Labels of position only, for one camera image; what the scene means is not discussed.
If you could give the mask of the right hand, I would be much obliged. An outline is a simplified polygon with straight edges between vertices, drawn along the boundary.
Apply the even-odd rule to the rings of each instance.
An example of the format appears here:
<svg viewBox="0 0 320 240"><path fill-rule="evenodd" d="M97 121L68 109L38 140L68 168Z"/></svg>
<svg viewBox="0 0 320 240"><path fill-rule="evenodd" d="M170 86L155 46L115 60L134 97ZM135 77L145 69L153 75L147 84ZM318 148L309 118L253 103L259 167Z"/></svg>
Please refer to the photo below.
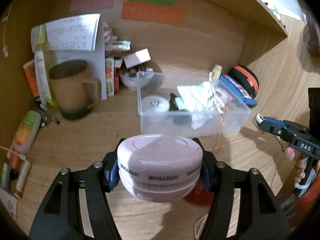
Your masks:
<svg viewBox="0 0 320 240"><path fill-rule="evenodd" d="M289 159L289 160L293 160L295 158L295 152L292 148L288 147L285 151L284 151L285 156ZM297 163L296 166L298 167L298 172L297 175L295 176L294 180L295 183L300 183L300 181L305 178L305 169L306 169L306 163L300 159ZM319 173L319 160L317 161L317 164L315 166L315 174L313 175L312 178L312 182L317 178Z"/></svg>

